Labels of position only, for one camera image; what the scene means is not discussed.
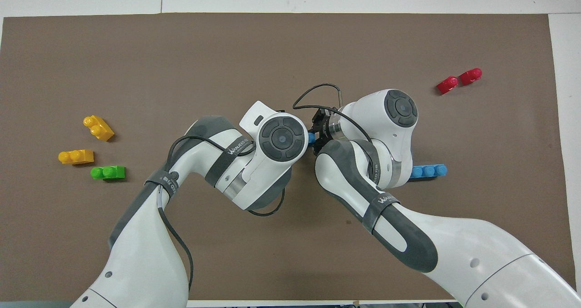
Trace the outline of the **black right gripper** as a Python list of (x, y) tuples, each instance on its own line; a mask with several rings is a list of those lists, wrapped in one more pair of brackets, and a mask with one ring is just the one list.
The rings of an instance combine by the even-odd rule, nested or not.
[(333, 124), (332, 118), (336, 118), (335, 110), (317, 109), (312, 118), (313, 126), (311, 133), (315, 134), (315, 141), (312, 145), (313, 149), (322, 149), (326, 143), (332, 139), (341, 139), (341, 133), (332, 135), (330, 124)]

